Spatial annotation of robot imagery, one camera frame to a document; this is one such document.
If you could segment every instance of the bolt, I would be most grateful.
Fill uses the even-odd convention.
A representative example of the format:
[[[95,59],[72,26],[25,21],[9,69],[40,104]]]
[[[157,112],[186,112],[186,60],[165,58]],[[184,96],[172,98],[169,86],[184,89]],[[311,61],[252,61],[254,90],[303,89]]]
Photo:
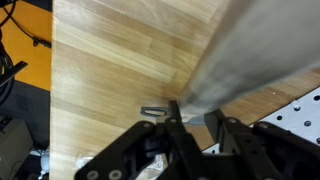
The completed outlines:
[[[118,179],[121,179],[121,176],[122,176],[122,173],[121,173],[121,171],[119,171],[119,170],[112,170],[112,171],[109,173],[109,179],[110,179],[110,180],[118,180]]]
[[[150,127],[150,124],[149,124],[149,123],[144,123],[143,126],[144,126],[145,128],[148,128],[148,127]]]
[[[231,123],[236,123],[237,122],[237,120],[235,120],[235,119],[228,119],[228,121],[231,122]]]
[[[265,129],[268,128],[268,125],[267,125],[267,124],[264,124],[264,123],[261,123],[259,126],[262,127],[262,128],[265,128]]]
[[[89,171],[87,174],[87,180],[96,180],[99,177],[99,173],[95,170]]]

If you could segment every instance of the screw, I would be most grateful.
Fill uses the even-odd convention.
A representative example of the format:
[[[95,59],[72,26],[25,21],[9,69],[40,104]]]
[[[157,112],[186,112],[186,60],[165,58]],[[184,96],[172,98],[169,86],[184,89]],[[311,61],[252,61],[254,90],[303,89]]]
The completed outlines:
[[[96,180],[99,177],[99,173],[95,170],[89,171],[87,174],[87,180]]]
[[[305,125],[306,127],[309,127],[309,126],[311,126],[311,122],[310,122],[310,121],[305,121],[305,122],[304,122],[304,125]]]
[[[122,173],[121,171],[119,170],[112,170],[110,173],[109,173],[109,179],[110,180],[118,180],[120,179],[122,176]]]
[[[235,119],[228,119],[228,121],[231,122],[231,123],[236,123],[237,122],[237,120],[235,120]]]
[[[268,128],[268,125],[267,125],[267,124],[264,124],[264,123],[261,123],[259,126],[262,127],[262,128],[265,128],[265,129]]]
[[[144,126],[145,128],[148,128],[148,127],[150,127],[150,124],[149,124],[149,123],[144,123],[143,126]]]

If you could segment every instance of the white pegboard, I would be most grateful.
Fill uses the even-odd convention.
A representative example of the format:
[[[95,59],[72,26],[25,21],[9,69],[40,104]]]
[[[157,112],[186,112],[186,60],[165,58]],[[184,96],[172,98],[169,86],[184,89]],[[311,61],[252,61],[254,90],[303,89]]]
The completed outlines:
[[[317,88],[298,100],[266,116],[260,121],[270,122],[283,129],[290,130],[316,145],[320,138],[320,88]],[[219,144],[204,151],[219,152]]]

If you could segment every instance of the black cable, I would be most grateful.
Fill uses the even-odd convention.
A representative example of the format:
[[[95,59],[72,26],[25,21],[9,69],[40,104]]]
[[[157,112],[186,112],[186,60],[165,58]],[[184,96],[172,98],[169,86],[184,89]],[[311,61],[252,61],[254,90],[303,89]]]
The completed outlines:
[[[13,67],[13,62],[4,49],[4,46],[0,39],[0,69],[1,74],[6,73],[10,68]],[[8,99],[11,94],[14,85],[14,77],[11,78],[7,83],[0,87],[0,106]]]
[[[9,15],[9,12],[8,12],[8,10],[5,8],[5,7],[3,7],[3,10]],[[21,25],[12,17],[12,16],[10,16],[10,18],[11,18],[11,20],[12,20],[12,22],[25,34],[25,35],[27,35],[29,38],[33,38],[33,36],[31,36],[29,33],[27,33],[22,27],[21,27]]]
[[[12,17],[12,14],[16,8],[16,0],[12,1],[12,6],[10,12],[7,14],[7,17],[0,23],[0,28]]]
[[[3,10],[7,13],[9,19],[11,19],[12,22],[21,30],[21,32],[23,32],[26,36],[28,36],[30,39],[32,39],[34,47],[37,47],[39,44],[42,44],[43,46],[45,46],[47,48],[51,48],[50,42],[39,39],[35,36],[32,36],[24,28],[22,28],[22,26],[12,17],[12,15],[9,16],[10,12],[8,12],[8,10],[5,7],[3,7]]]

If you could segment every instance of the wood grain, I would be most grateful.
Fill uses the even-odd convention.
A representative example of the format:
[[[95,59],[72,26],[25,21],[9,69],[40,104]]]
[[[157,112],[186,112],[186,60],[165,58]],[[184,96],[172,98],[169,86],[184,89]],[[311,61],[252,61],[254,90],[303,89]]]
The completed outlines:
[[[196,2],[54,1],[50,179],[72,179],[80,156],[146,119],[141,106],[178,97],[229,3]],[[318,86],[318,76],[284,80],[223,110],[250,124]],[[202,149],[212,144],[203,127],[188,130]]]

